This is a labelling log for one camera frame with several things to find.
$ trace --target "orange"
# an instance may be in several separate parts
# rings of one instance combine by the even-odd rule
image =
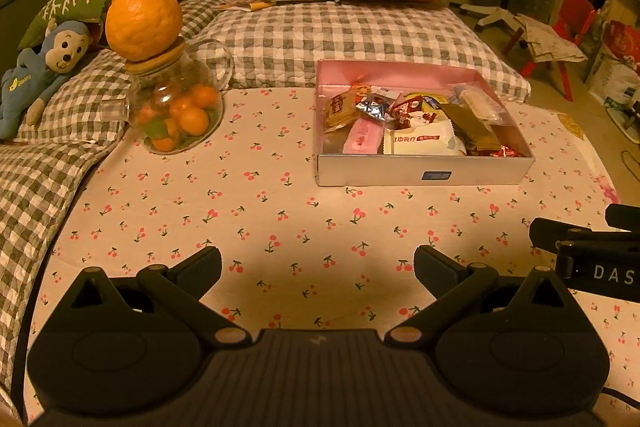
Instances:
[[[175,140],[171,137],[159,138],[157,140],[151,140],[151,143],[160,152],[171,152],[177,145]]]
[[[209,115],[199,107],[188,107],[180,113],[178,123],[185,133],[202,136],[209,127]]]
[[[195,104],[201,109],[213,109],[220,97],[213,87],[204,84],[196,84],[190,91]]]
[[[175,118],[166,118],[164,120],[164,124],[166,126],[166,131],[169,137],[174,139],[178,139],[180,137],[180,135],[182,134],[182,130],[180,129],[180,126],[178,125],[178,122],[177,120],[175,120]]]
[[[173,118],[178,118],[182,111],[194,105],[193,97],[190,94],[185,94],[169,103],[169,113]]]
[[[160,113],[156,111],[148,102],[143,103],[142,107],[138,111],[138,119],[136,121],[137,124],[144,125],[145,123],[149,123],[156,116],[159,116]]]
[[[162,82],[154,87],[152,105],[166,109],[181,93],[182,87],[177,82]]]
[[[112,0],[104,23],[109,47],[135,62],[164,52],[181,29],[177,0]]]

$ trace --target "cardboard box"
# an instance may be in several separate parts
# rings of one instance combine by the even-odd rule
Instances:
[[[454,84],[477,84],[502,107],[494,90],[476,70],[376,60],[320,60],[316,87],[314,140],[316,182],[321,187],[397,185],[517,185],[533,165],[527,142],[516,124],[492,126],[502,144],[523,157],[344,155],[349,128],[324,132],[324,108],[336,94],[353,84],[387,87],[405,92],[452,94]]]

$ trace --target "gingham pillow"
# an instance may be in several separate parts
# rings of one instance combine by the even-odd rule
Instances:
[[[33,143],[0,146],[0,397],[10,406],[14,353],[40,264],[85,174],[116,147]]]
[[[181,34],[196,38],[217,15],[215,6],[222,0],[181,0]],[[124,60],[103,50],[89,65],[58,90],[44,110],[37,127],[23,123],[16,141],[87,141],[108,143],[120,133],[123,121],[101,121],[101,104],[106,99],[122,98],[129,86]]]
[[[229,10],[205,29],[234,55],[231,87],[313,87],[321,58],[428,62],[478,70],[505,100],[530,85],[449,9],[325,2]]]
[[[18,410],[15,408],[14,403],[11,401],[9,393],[7,393],[7,391],[4,389],[4,386],[0,385],[0,425],[4,425],[2,423],[3,416],[13,418],[16,421],[20,419],[20,417],[18,416]]]

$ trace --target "glass jar handle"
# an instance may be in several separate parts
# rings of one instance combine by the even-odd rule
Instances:
[[[225,91],[229,88],[229,81],[231,80],[231,75],[233,75],[234,73],[234,56],[231,54],[231,51],[229,51],[229,48],[227,48],[222,42],[216,39],[202,39],[199,41],[191,42],[187,46],[185,53],[187,54],[187,56],[191,56],[192,54],[195,54],[203,44],[213,44],[216,47],[222,48],[222,51],[225,52],[225,74],[218,81],[218,89],[220,91]]]

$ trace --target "candy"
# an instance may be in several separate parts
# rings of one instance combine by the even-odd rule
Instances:
[[[358,118],[351,127],[342,154],[377,154],[384,132],[383,123],[370,118]]]
[[[370,92],[356,103],[356,109],[375,120],[384,122],[386,121],[389,106],[391,106],[394,100],[395,98],[391,98],[386,94]]]
[[[473,84],[463,84],[455,86],[453,91],[456,96],[466,105],[479,120],[492,124],[505,124],[503,108],[492,99],[480,86]]]
[[[499,151],[492,152],[489,156],[495,156],[497,158],[522,158],[522,154],[515,152],[511,147],[503,145]]]
[[[462,156],[449,120],[417,128],[385,129],[385,154]]]
[[[471,109],[449,103],[444,103],[440,107],[456,129],[466,137],[467,148],[476,149],[479,153],[500,150],[502,146],[497,136],[478,120]]]
[[[447,101],[437,95],[409,93],[400,96],[389,109],[389,113],[403,128],[447,120],[446,115],[440,110],[440,100]]]
[[[370,86],[354,84],[347,92],[342,92],[329,100],[324,108],[325,131],[335,131],[356,121],[359,116],[356,104],[370,91]]]

